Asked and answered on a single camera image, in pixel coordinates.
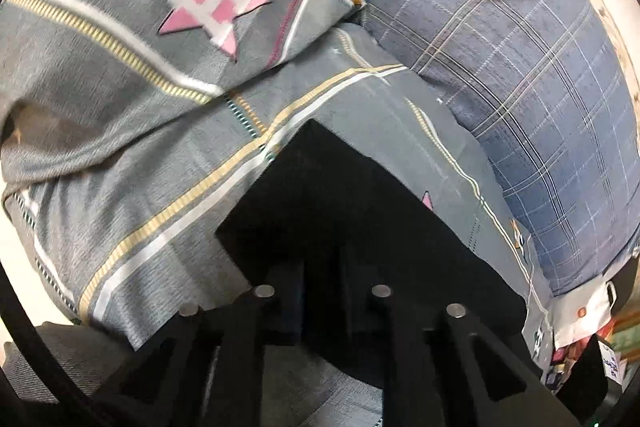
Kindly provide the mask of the black pants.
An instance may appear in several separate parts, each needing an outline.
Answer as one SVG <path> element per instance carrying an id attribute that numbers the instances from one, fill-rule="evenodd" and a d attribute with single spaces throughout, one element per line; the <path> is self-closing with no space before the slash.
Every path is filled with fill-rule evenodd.
<path id="1" fill-rule="evenodd" d="M 382 341 L 364 309 L 380 284 L 425 325 L 462 303 L 529 360 L 524 300 L 404 184 L 318 121 L 298 129 L 216 235 L 250 283 L 293 296 L 303 347 L 358 381 L 383 384 Z"/>

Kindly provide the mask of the blue plaid quilt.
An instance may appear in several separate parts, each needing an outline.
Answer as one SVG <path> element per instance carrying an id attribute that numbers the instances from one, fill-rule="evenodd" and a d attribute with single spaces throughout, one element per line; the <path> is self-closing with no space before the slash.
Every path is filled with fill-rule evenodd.
<path id="1" fill-rule="evenodd" d="M 628 251 L 636 116 L 590 0 L 368 0 L 363 25 L 482 144 L 556 295 Z"/>

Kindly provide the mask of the red plastic bag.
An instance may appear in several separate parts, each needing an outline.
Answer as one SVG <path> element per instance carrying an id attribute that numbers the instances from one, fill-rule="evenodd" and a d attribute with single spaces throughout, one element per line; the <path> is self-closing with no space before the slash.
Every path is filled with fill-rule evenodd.
<path id="1" fill-rule="evenodd" d="M 588 346 L 590 338 L 585 337 L 564 347 L 564 361 L 577 361 Z"/>

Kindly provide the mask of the white Xiaomi paper bag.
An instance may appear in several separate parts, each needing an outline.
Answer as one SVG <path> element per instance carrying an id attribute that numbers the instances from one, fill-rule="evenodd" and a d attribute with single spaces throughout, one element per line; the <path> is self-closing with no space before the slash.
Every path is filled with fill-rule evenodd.
<path id="1" fill-rule="evenodd" d="M 593 277 L 552 303 L 554 347 L 563 348 L 590 337 L 612 319 L 617 291 L 602 275 Z"/>

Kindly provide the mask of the grey star-print bed sheet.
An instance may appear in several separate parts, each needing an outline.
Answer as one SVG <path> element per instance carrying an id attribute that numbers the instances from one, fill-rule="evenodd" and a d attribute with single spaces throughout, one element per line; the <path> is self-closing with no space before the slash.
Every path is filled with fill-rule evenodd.
<path id="1" fill-rule="evenodd" d="M 529 360 L 519 359 L 540 380 L 550 289 L 484 147 L 421 76 L 362 27 L 339 24 L 99 164 L 27 186 L 3 179 L 3 210 L 67 317 L 30 325 L 14 292 L 3 293 L 11 412 L 27 426 L 108 426 L 94 393 L 171 317 L 228 306 L 259 286 L 216 232 L 310 120 L 390 172 L 524 300 Z M 276 289 L 259 426 L 385 426 L 383 384 L 307 351 L 293 301 Z"/>

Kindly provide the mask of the grey star-print pillow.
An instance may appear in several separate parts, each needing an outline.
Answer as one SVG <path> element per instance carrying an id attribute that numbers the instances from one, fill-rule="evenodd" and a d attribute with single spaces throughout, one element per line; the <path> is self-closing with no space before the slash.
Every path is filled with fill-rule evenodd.
<path id="1" fill-rule="evenodd" d="M 2 0 L 2 176 L 27 186 L 285 63 L 350 0 Z"/>

